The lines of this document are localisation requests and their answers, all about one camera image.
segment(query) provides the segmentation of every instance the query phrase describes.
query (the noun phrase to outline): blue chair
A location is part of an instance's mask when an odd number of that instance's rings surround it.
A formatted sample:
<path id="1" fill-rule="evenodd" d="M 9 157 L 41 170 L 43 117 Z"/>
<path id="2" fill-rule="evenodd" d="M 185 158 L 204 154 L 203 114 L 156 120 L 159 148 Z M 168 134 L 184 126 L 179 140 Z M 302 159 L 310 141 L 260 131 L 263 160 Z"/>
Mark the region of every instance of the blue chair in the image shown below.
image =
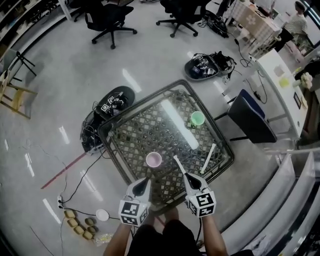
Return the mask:
<path id="1" fill-rule="evenodd" d="M 230 141 L 249 139 L 252 143 L 275 143 L 277 136 L 265 121 L 265 113 L 246 90 L 241 90 L 239 95 L 228 103 L 233 102 L 226 113 L 219 115 L 214 120 L 229 116 L 244 132 L 246 136 L 232 138 Z"/>

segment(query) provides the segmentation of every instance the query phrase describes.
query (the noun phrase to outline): desk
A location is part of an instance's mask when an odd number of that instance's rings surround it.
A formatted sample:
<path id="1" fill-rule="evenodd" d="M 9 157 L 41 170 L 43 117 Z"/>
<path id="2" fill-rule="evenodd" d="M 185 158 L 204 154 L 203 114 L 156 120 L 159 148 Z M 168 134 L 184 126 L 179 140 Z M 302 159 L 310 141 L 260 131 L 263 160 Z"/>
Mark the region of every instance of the desk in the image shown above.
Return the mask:
<path id="1" fill-rule="evenodd" d="M 269 122 L 281 119 L 288 118 L 290 126 L 292 128 L 293 134 L 290 137 L 299 138 L 304 127 L 304 123 L 307 117 L 308 106 L 303 107 L 301 105 L 300 109 L 294 99 L 294 94 L 296 93 L 300 101 L 303 96 L 303 93 L 299 87 L 293 87 L 292 83 L 295 81 L 294 76 L 290 72 L 286 63 L 276 52 L 272 50 L 262 56 L 260 59 L 253 62 L 255 65 L 251 68 L 249 74 L 246 77 L 253 75 L 256 69 L 259 69 L 268 83 L 271 85 L 272 90 L 275 92 L 281 106 L 284 109 L 285 114 L 279 115 L 273 118 L 269 118 Z M 283 74 L 279 77 L 275 73 L 275 69 L 280 67 L 283 71 Z M 289 85 L 281 87 L 279 81 L 281 78 L 287 78 L 289 80 Z M 230 91 L 230 87 L 227 88 L 223 94 L 226 94 Z"/>
<path id="2" fill-rule="evenodd" d="M 241 2 L 234 1 L 230 8 L 225 12 L 228 17 L 226 24 L 230 18 L 234 18 L 239 22 L 257 41 L 258 47 L 260 44 L 266 44 L 273 36 L 277 37 L 282 29 L 271 18 L 265 17 L 258 8 L 249 0 Z"/>

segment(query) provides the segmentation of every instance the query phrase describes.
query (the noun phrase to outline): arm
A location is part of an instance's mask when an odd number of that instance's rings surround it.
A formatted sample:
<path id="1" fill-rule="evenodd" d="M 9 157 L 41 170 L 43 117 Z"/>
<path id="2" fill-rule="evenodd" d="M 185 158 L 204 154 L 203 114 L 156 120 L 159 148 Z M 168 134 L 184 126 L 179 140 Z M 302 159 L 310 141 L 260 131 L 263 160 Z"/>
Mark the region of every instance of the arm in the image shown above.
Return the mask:
<path id="1" fill-rule="evenodd" d="M 228 256 L 224 239 L 222 238 L 213 215 L 202 217 L 205 251 L 208 256 Z"/>
<path id="2" fill-rule="evenodd" d="M 302 30 L 302 33 L 301 33 L 302 35 L 307 35 L 308 34 L 308 23 L 307 23 L 306 20 L 303 23 L 301 30 Z"/>
<path id="3" fill-rule="evenodd" d="M 107 245 L 103 256 L 124 256 L 126 253 L 130 230 L 130 225 L 121 223 Z"/>

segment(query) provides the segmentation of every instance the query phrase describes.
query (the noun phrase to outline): office chair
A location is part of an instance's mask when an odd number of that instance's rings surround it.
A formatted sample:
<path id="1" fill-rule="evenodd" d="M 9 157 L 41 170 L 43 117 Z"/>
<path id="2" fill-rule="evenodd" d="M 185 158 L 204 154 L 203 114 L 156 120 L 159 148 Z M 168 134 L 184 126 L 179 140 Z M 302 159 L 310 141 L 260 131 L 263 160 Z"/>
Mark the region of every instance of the office chair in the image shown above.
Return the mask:
<path id="1" fill-rule="evenodd" d="M 161 0 L 160 4 L 165 8 L 165 12 L 170 13 L 170 17 L 175 19 L 159 20 L 155 24 L 159 26 L 160 23 L 176 23 L 174 32 L 170 35 L 171 38 L 175 37 L 181 25 L 193 31 L 193 36 L 196 37 L 198 32 L 187 23 L 194 24 L 201 21 L 206 14 L 206 5 L 209 2 L 210 0 Z"/>
<path id="2" fill-rule="evenodd" d="M 233 102 L 226 113 L 219 115 L 214 120 L 229 116 L 244 132 L 245 137 L 232 138 L 230 141 L 249 139 L 252 143 L 275 143 L 277 136 L 265 121 L 265 113 L 246 90 L 231 99 Z"/>
<path id="3" fill-rule="evenodd" d="M 76 10 L 76 12 L 78 13 L 78 15 L 74 18 L 74 22 L 77 22 L 78 18 L 84 14 L 86 12 L 85 8 L 84 8 L 84 4 L 83 4 L 83 0 L 73 0 L 70 4 L 69 7 L 71 9 L 78 9 Z"/>
<path id="4" fill-rule="evenodd" d="M 133 28 L 123 27 L 126 15 L 134 10 L 133 7 L 117 6 L 115 4 L 104 6 L 99 0 L 86 1 L 86 3 L 85 22 L 88 29 L 102 31 L 102 33 L 92 39 L 93 44 L 97 43 L 97 39 L 110 32 L 112 40 L 111 49 L 115 49 L 114 31 L 132 31 L 133 34 L 138 33 Z"/>

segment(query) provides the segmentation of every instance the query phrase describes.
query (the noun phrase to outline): yellow sticky note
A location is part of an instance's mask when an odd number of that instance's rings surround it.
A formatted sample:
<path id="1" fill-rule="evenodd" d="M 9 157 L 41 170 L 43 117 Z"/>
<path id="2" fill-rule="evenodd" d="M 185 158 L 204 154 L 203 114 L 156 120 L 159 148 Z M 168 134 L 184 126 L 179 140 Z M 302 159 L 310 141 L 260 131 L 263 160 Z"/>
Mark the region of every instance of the yellow sticky note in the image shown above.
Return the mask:
<path id="1" fill-rule="evenodd" d="M 283 77 L 279 80 L 279 85 L 283 88 L 283 87 L 287 87 L 288 85 L 290 85 L 290 81 L 288 78 Z"/>

